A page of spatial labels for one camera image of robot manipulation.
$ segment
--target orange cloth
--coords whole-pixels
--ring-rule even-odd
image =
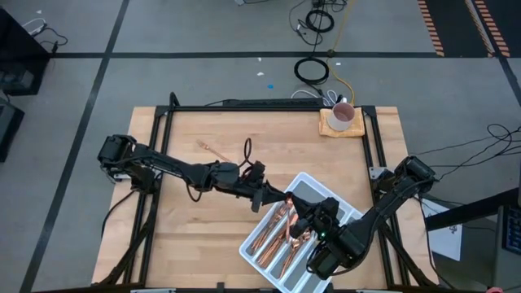
[[[318,132],[320,135],[325,135],[332,138],[354,138],[366,134],[364,129],[364,116],[361,113],[361,108],[355,108],[355,117],[348,129],[344,131],[336,131],[327,124],[327,117],[331,114],[331,109],[320,109],[320,121],[318,122]]]

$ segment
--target white plastic tray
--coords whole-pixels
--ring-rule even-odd
[[[293,193],[295,193],[296,196],[305,199],[311,203],[317,203],[328,197],[335,198],[339,201],[339,213],[337,215],[337,218],[339,219],[341,225],[347,223],[348,221],[360,219],[362,216],[362,214],[358,210],[353,208],[349,203],[346,203],[343,199],[341,199],[338,195],[334,194],[331,190],[328,190],[324,185],[316,181],[307,173],[299,173],[299,175],[297,175],[297,177],[295,177],[291,184],[286,188],[286,191],[293,191]],[[322,293],[326,289],[327,284],[331,281],[331,278],[323,281],[316,275],[312,275],[311,273],[308,273],[306,271],[306,262],[309,257],[309,254],[311,254],[312,250],[317,245],[317,235],[315,233],[313,233],[312,239],[309,240],[297,252],[290,266],[280,279],[278,277],[282,270],[282,263],[284,262],[290,251],[288,243],[284,243],[279,248],[277,254],[273,258],[271,263],[266,267],[266,269],[261,268],[256,263],[256,259],[266,249],[266,247],[268,246],[271,239],[275,236],[275,234],[280,229],[284,229],[284,224],[286,223],[287,216],[285,216],[277,223],[275,229],[272,230],[271,234],[268,236],[262,247],[257,249],[255,253],[252,253],[251,246],[253,241],[255,241],[257,235],[260,232],[262,232],[264,227],[268,224],[271,216],[278,209],[278,207],[280,207],[281,204],[283,203],[274,204],[273,207],[266,213],[264,218],[262,218],[262,220],[260,221],[259,225],[255,227],[255,229],[250,233],[250,235],[246,238],[243,244],[241,244],[239,248],[239,253],[250,265],[252,265],[257,271],[259,271],[260,274],[262,274],[282,293]]]

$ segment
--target wooden table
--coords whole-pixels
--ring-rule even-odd
[[[153,107],[136,107],[129,134],[148,143]],[[377,107],[387,164],[396,166],[407,148],[395,107]],[[195,142],[200,139],[234,162],[243,160],[243,144],[252,138],[251,160],[266,166],[269,182],[284,190],[299,172],[315,177],[361,212],[372,207],[364,150],[360,138],[318,135],[318,112],[176,112],[168,155],[193,163],[217,160]],[[376,154],[369,131],[372,153]],[[157,146],[161,144],[158,137]],[[116,184],[112,204],[129,192],[129,183]],[[129,245],[137,195],[121,204],[107,222],[93,282],[110,272]],[[250,210],[246,199],[218,192],[203,194],[193,203],[182,180],[165,176],[155,228],[147,287],[227,288],[271,287],[240,255],[239,246],[268,211]],[[429,264],[427,238],[417,201],[407,201],[397,213],[403,245],[418,267],[437,283]],[[390,247],[395,282],[399,283],[396,255]],[[142,253],[136,256],[140,264]],[[378,237],[369,255],[350,273],[333,278],[335,288],[386,288]],[[133,281],[138,280],[135,265]]]

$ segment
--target floor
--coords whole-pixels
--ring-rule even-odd
[[[289,28],[287,12],[298,2],[238,7],[232,0],[0,0],[20,23],[44,17],[67,36],[59,53],[89,53],[52,59],[39,94],[12,99],[26,115],[8,160],[0,164],[5,199],[0,231],[7,236],[0,238],[2,291],[90,284],[112,195],[95,156],[107,135],[126,133],[133,107],[166,104],[171,91],[182,105],[203,105],[224,98],[287,98],[304,88],[293,74],[298,58],[259,59],[253,53],[311,50]],[[294,10],[294,23],[309,9],[305,4]],[[341,17],[335,15],[338,23]],[[317,51],[331,47],[338,28],[324,35]],[[54,36],[46,32],[38,40]],[[434,48],[416,0],[364,0],[355,3],[337,51],[434,53]],[[161,59],[104,54],[112,52],[232,53]],[[240,52],[251,54],[233,57]],[[521,75],[521,60],[508,63]],[[355,89],[357,104],[398,107],[410,153],[482,138],[491,123],[521,125],[521,102],[497,59],[361,54],[335,64]],[[304,68],[310,74],[315,69]],[[333,80],[322,88],[348,94]],[[421,157],[428,164],[458,164],[485,146]],[[514,188],[518,180],[519,157],[499,157],[447,176],[431,195],[469,203]],[[48,216],[50,209],[59,211],[56,218]],[[53,220],[54,229],[42,230]],[[480,239],[489,232],[473,233]],[[29,265],[34,252],[39,267]]]

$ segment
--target yellow napkin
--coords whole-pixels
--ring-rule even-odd
[[[336,131],[327,124],[327,117],[331,114],[331,109],[320,109],[320,121],[318,122],[318,132],[332,138],[352,138],[366,134],[364,130],[364,116],[361,108],[355,108],[355,117],[352,119],[351,126],[344,131]]]

